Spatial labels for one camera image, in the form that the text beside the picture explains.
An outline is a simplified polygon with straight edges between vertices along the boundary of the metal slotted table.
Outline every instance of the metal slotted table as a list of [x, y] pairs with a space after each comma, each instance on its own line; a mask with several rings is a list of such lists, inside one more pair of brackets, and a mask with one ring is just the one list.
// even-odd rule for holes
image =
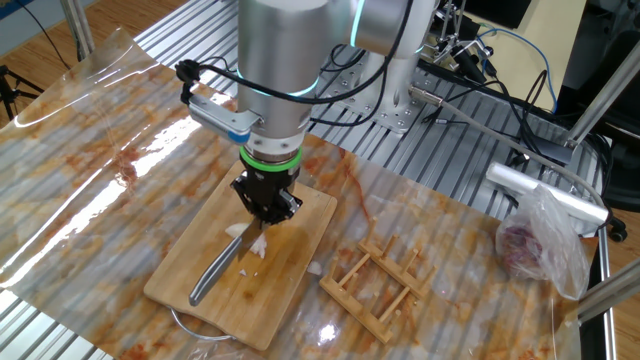
[[[136, 42], [160, 63], [171, 68], [182, 59], [203, 60], [224, 56], [231, 67], [237, 63], [237, 1], [191, 0], [135, 38]], [[338, 60], [355, 56], [354, 49], [342, 51]], [[326, 96], [332, 84], [343, 82], [345, 73], [320, 75], [318, 96]], [[416, 70], [419, 86], [446, 97], [466, 88]], [[202, 82], [212, 88], [236, 95], [236, 84], [213, 73]], [[519, 124], [507, 102], [481, 93], [471, 93], [453, 102], [477, 121], [507, 134], [516, 135]], [[513, 152], [505, 145], [469, 129], [464, 124], [423, 122], [434, 111], [421, 106], [408, 132], [397, 134], [367, 123], [354, 128], [313, 124], [309, 132], [351, 151], [397, 174], [432, 188], [470, 207], [498, 219], [513, 210], [511, 202], [484, 179], [491, 162], [506, 164]], [[313, 116], [348, 123], [359, 115], [339, 105], [314, 108]], [[455, 120], [443, 111], [440, 118]], [[544, 138], [558, 138], [565, 130], [531, 116], [533, 131]], [[518, 170], [565, 191], [580, 194], [557, 174], [537, 163], [525, 163]], [[602, 170], [597, 154], [588, 145], [579, 146], [569, 169], [602, 188]], [[600, 234], [599, 258], [595, 260], [601, 279], [609, 276], [606, 234]], [[613, 317], [609, 310], [603, 318], [607, 359], [615, 359]], [[9, 291], [0, 293], [0, 359], [111, 359], [88, 341], [39, 312]]]

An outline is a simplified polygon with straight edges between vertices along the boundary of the metal pipe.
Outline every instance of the metal pipe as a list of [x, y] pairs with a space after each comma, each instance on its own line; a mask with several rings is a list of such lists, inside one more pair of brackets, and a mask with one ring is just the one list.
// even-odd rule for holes
[[80, 0], [60, 0], [60, 4], [62, 4], [64, 16], [67, 18], [71, 35], [76, 42], [78, 60], [83, 60], [96, 48], [84, 8]]
[[584, 140], [638, 71], [640, 71], [640, 42], [631, 50], [618, 70], [582, 114], [580, 120], [569, 131], [564, 146], [575, 149]]
[[605, 222], [609, 216], [609, 211], [603, 207], [573, 196], [499, 163], [494, 162], [489, 166], [489, 169], [487, 169], [487, 179], [507, 189], [513, 190], [519, 195], [531, 192], [538, 185], [542, 185], [551, 191], [553, 197], [563, 205], [569, 215], [580, 220], [600, 225]]
[[578, 305], [578, 320], [581, 324], [585, 323], [639, 291], [640, 259], [636, 259], [587, 291]]
[[467, 0], [462, 0], [462, 4], [460, 5], [460, 14], [458, 15], [458, 21], [456, 22], [456, 36], [458, 38], [460, 38], [460, 26], [462, 25], [462, 16], [464, 15], [464, 7], [466, 5]]
[[447, 35], [447, 25], [449, 24], [449, 15], [451, 15], [451, 7], [453, 6], [453, 0], [448, 0], [447, 4], [447, 13], [444, 16], [444, 25], [442, 26], [442, 35], [440, 35], [440, 39], [438, 41], [444, 41], [444, 37]]
[[[609, 244], [607, 244], [607, 230], [602, 228], [598, 231], [598, 250], [600, 260], [600, 281], [605, 281], [611, 276], [609, 269]], [[608, 360], [616, 360], [616, 334], [613, 324], [613, 309], [607, 310], [603, 314], [604, 321], [604, 345]]]

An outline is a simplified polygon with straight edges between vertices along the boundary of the wooden cutting board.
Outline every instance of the wooden cutting board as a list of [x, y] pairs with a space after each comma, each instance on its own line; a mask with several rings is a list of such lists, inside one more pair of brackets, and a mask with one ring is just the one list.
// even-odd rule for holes
[[[222, 179], [160, 267], [147, 282], [146, 296], [214, 325], [239, 341], [265, 350], [302, 280], [331, 216], [335, 198], [296, 184], [303, 205], [289, 221], [265, 233], [266, 256], [248, 252], [229, 266], [200, 305], [189, 293], [211, 262], [232, 240], [225, 229], [249, 223], [251, 215], [229, 184], [244, 170], [238, 161]], [[240, 274], [244, 270], [247, 276]]]

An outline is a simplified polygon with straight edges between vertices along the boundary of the white cable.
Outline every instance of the white cable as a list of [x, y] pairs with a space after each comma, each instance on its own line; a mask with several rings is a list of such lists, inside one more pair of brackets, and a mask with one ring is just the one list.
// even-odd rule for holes
[[568, 179], [571, 179], [573, 181], [575, 181], [576, 183], [580, 184], [582, 187], [584, 187], [589, 194], [591, 194], [591, 197], [595, 200], [596, 204], [598, 204], [598, 206], [601, 207], [605, 207], [604, 202], [602, 201], [602, 198], [600, 197], [600, 194], [596, 191], [596, 189], [594, 189], [591, 184], [589, 184], [587, 181], [585, 181], [583, 178], [581, 178], [580, 176], [572, 173], [571, 171], [565, 169], [564, 167], [551, 162], [547, 159], [545, 159], [544, 157], [534, 153], [533, 151], [530, 151], [529, 149], [525, 148], [524, 146], [510, 140], [509, 138], [507, 138], [506, 136], [503, 136], [501, 134], [498, 134], [497, 132], [489, 129], [488, 127], [480, 124], [479, 122], [473, 120], [469, 115], [465, 114], [464, 112], [458, 110], [458, 108], [456, 108], [455, 106], [442, 101], [440, 103], [440, 106], [442, 106], [444, 109], [450, 110], [451, 112], [453, 112], [456, 116], [458, 116], [460, 118], [460, 120], [466, 122], [467, 124], [471, 125], [471, 127], [509, 145], [510, 147], [512, 147], [514, 150], [517, 150], [527, 156], [529, 156], [531, 159], [539, 162], [540, 164], [548, 167], [549, 169], [556, 171], [558, 173], [560, 173], [561, 175], [565, 176]]

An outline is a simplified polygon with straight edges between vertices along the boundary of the wooden floor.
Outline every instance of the wooden floor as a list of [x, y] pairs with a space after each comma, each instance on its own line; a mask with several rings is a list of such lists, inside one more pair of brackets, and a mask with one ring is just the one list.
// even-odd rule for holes
[[[142, 32], [186, 0], [98, 0], [87, 8], [87, 18], [96, 44], [100, 44], [118, 26], [124, 27], [133, 36]], [[66, 23], [48, 30], [64, 59], [73, 66], [75, 47]], [[57, 80], [66, 69], [58, 60], [44, 35], [38, 35], [0, 58], [0, 65], [25, 77], [36, 85], [46, 88]], [[18, 108], [28, 102], [19, 101]], [[0, 109], [0, 125], [7, 122]], [[629, 238], [622, 244], [609, 242], [611, 271], [616, 272], [640, 257], [640, 214], [616, 211], [616, 216], [627, 224]], [[640, 354], [640, 294], [615, 308], [616, 340], [618, 359], [635, 360]]]

